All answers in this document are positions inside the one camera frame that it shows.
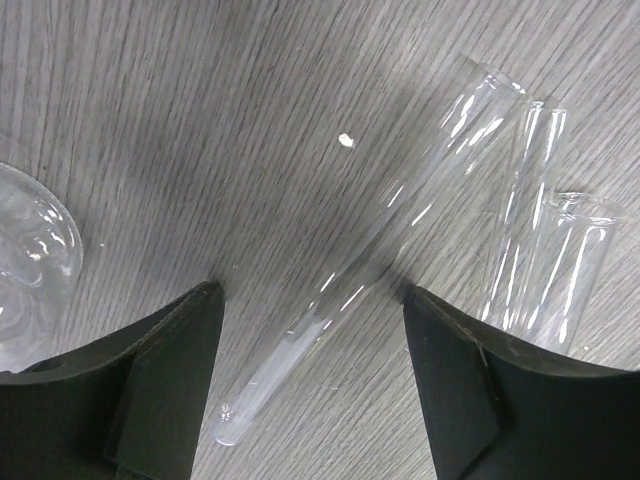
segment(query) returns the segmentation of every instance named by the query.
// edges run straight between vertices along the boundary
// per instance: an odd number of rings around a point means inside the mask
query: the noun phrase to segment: white speck
[[[347,148],[353,148],[353,146],[355,145],[353,138],[351,138],[346,133],[341,133],[338,137],[338,141]]]
[[[229,420],[231,420],[231,415],[233,414],[233,411],[231,410],[231,407],[229,406],[229,404],[223,403],[221,410],[222,411],[220,412],[220,420],[222,420],[223,422],[228,422]]]

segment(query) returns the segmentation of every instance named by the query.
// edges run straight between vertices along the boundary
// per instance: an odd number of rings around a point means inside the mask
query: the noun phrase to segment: gray wood grain surface
[[[572,105],[563,188],[640,207],[634,0],[5,0],[0,15],[0,131],[31,147],[15,166],[59,196],[85,244],[56,350],[203,279],[228,291],[196,479],[434,478],[388,285],[244,442],[218,446],[209,428],[233,378],[366,211],[364,185],[424,135],[425,105],[457,52]],[[491,171],[475,181],[496,184]],[[474,185],[396,267],[466,309],[490,233]],[[640,366],[639,235],[635,221],[620,232],[576,356]]]

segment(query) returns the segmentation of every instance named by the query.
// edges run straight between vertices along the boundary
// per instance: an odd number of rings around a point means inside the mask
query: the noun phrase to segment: clear glass tube
[[[480,152],[517,116],[515,112],[525,108],[527,97],[520,85],[494,69],[468,59],[462,62],[471,69],[448,89],[449,103],[432,117],[438,120],[426,127],[425,143],[383,182],[358,240],[348,249],[341,245],[345,255],[338,254],[320,268],[317,287],[305,296],[308,306],[294,316],[275,346],[255,356],[245,369],[249,373],[238,375],[213,427],[218,443],[240,441],[291,371],[340,325],[389,267],[397,252],[398,231],[387,226],[402,207],[420,194],[425,205],[420,218],[432,213],[434,203],[454,194],[452,185],[473,171]]]
[[[623,209],[608,200],[553,194],[543,205],[528,292],[509,333],[566,355],[624,219]]]
[[[568,112],[532,102],[513,137],[499,220],[486,263],[479,318],[510,331],[527,294],[541,231],[541,209],[557,182],[569,135]]]

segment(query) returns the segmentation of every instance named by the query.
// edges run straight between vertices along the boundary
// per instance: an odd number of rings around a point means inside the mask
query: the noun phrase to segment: wooden tabletop
[[[0,13],[0,131],[32,149],[14,166],[63,201],[85,247],[56,351],[201,280],[225,286],[195,479],[435,478],[386,284],[242,443],[219,446],[210,427],[252,353],[345,247],[337,235],[366,212],[371,173],[423,139],[424,105],[458,53],[571,105],[563,189],[640,207],[638,1],[5,0]],[[470,310],[492,215],[476,200],[495,170],[474,182],[395,267]],[[620,230],[575,356],[640,365],[638,238],[633,220]]]

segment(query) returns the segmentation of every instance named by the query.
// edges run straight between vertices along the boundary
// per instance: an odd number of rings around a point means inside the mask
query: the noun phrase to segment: glass
[[[30,164],[26,148],[1,134],[0,153]],[[0,164],[0,371],[48,357],[81,268],[69,212],[35,179]]]
[[[566,355],[624,218],[619,205],[593,195],[552,195],[543,205],[529,292],[509,333]]]
[[[518,122],[499,220],[486,262],[479,318],[505,331],[517,322],[540,238],[541,208],[557,182],[569,130],[555,102],[532,102]]]
[[[262,349],[237,377],[213,427],[222,445],[235,445],[284,383],[291,371],[330,331],[335,330],[357,306],[370,287],[390,266],[398,243],[398,231],[387,228],[406,204],[420,196],[418,223],[432,213],[436,201],[455,195],[455,183],[469,175],[486,149],[526,105],[520,85],[492,68],[462,59],[454,65],[457,77],[443,95],[449,100],[430,118],[424,144],[413,146],[366,216],[368,224],[346,255],[338,255],[320,268],[317,286],[305,295],[301,311],[275,344]]]

